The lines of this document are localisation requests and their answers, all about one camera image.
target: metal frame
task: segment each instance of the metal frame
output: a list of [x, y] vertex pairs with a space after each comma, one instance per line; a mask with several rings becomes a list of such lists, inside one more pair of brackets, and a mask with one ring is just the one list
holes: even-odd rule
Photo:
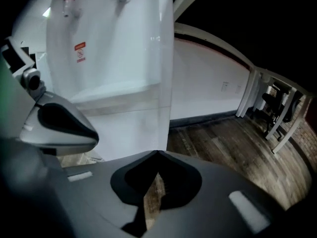
[[286, 133], [286, 135], [281, 140], [281, 142], [279, 142], [279, 144], [272, 150], [272, 152], [274, 154], [277, 153], [284, 146], [284, 144], [289, 140], [289, 138], [292, 136], [294, 131], [297, 129], [298, 125], [301, 123], [301, 121], [304, 118], [304, 114], [305, 114], [305, 111], [306, 111], [306, 109], [307, 109], [307, 107], [309, 105], [310, 100], [311, 100], [310, 97], [306, 96], [305, 101], [303, 103], [303, 106], [302, 106], [302, 108], [301, 108], [296, 120], [294, 121], [292, 127]]
[[277, 119], [276, 123], [274, 124], [273, 128], [270, 130], [268, 135], [265, 137], [267, 140], [269, 140], [273, 136], [274, 132], [276, 132], [277, 128], [282, 123], [282, 121], [283, 121], [283, 119], [284, 119], [284, 117], [285, 117], [285, 115], [286, 115], [286, 113], [288, 111], [288, 108], [289, 108], [289, 106], [292, 103], [292, 100], [294, 98], [295, 92], [296, 92], [296, 88], [292, 87], [292, 90], [291, 90], [291, 92], [290, 92], [290, 94], [288, 96], [288, 99], [287, 99], [287, 101], [285, 103], [285, 106], [283, 108], [283, 111], [282, 111], [281, 115], [278, 117], [278, 119]]

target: electrical outlet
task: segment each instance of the electrical outlet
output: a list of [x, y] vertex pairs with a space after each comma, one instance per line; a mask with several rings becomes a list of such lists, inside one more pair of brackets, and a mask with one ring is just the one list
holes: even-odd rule
[[223, 82], [221, 91], [226, 92], [228, 88], [229, 82]]
[[236, 89], [236, 94], [239, 94], [240, 92], [241, 92], [241, 85], [238, 85]]

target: white panel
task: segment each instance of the white panel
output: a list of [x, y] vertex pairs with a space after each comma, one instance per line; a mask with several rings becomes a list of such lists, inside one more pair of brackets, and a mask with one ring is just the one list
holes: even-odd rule
[[50, 68], [47, 61], [47, 54], [43, 52], [35, 53], [36, 68], [41, 73], [41, 80], [45, 82], [46, 90], [54, 92]]
[[277, 153], [282, 147], [283, 145], [289, 140], [289, 138], [292, 136], [292, 134], [294, 133], [294, 131], [297, 129], [298, 125], [301, 123], [301, 121], [304, 118], [306, 109], [309, 105], [310, 102], [310, 97], [306, 97], [305, 101], [301, 107], [301, 110], [299, 111], [296, 120], [294, 121], [292, 127], [289, 129], [289, 131], [286, 133], [286, 135], [284, 136], [284, 138], [282, 139], [281, 142], [279, 142], [279, 144], [272, 150], [273, 153]]
[[87, 118], [100, 139], [94, 151], [105, 161], [158, 148], [158, 109]]
[[159, 38], [161, 65], [161, 80], [159, 93], [160, 107], [170, 107], [172, 97], [174, 24], [173, 10], [171, 8], [173, 8], [173, 0], [159, 0], [161, 23]]
[[[212, 49], [175, 39], [171, 119], [238, 109], [249, 74]], [[224, 82], [226, 91], [221, 91]]]
[[[62, 0], [53, 0], [48, 20], [48, 60], [54, 88], [62, 96], [115, 84], [160, 83], [160, 51], [165, 48], [160, 35], [172, 32], [173, 21], [172, 14], [166, 18], [159, 10], [159, 0], [75, 0], [75, 8], [81, 16], [65, 18]], [[168, 20], [168, 31], [161, 32]], [[74, 47], [83, 42], [78, 54]], [[172, 43], [166, 47], [172, 50]]]

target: white wall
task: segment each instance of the white wall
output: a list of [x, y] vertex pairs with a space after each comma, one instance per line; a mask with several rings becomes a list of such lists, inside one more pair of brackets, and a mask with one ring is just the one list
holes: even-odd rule
[[[250, 72], [204, 46], [175, 39], [170, 119], [236, 110]], [[223, 82], [227, 89], [221, 91]]]

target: black cutout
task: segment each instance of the black cutout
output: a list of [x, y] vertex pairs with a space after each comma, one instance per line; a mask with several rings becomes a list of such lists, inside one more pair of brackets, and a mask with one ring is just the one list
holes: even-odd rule
[[153, 151], [114, 172], [110, 180], [113, 191], [123, 203], [139, 207], [134, 221], [122, 228], [136, 237], [141, 237], [147, 230], [143, 198], [157, 173], [162, 177], [166, 191], [161, 199], [161, 210], [188, 204], [202, 185], [197, 169], [163, 151]]
[[36, 57], [35, 57], [35, 54], [30, 54], [30, 58], [33, 60], [34, 62], [34, 65], [33, 65], [33, 68], [37, 69], [36, 68]]
[[39, 88], [39, 86], [40, 86], [40, 77], [39, 76], [31, 77], [31, 79], [29, 81], [29, 88], [31, 90], [36, 90]]
[[54, 148], [40, 148], [40, 150], [47, 155], [52, 155], [52, 156], [56, 156], [57, 152], [56, 149]]
[[75, 134], [79, 136], [90, 137], [97, 142], [98, 134], [84, 126], [76, 119], [66, 108], [56, 103], [47, 103], [38, 111], [38, 119], [41, 125], [46, 128]]

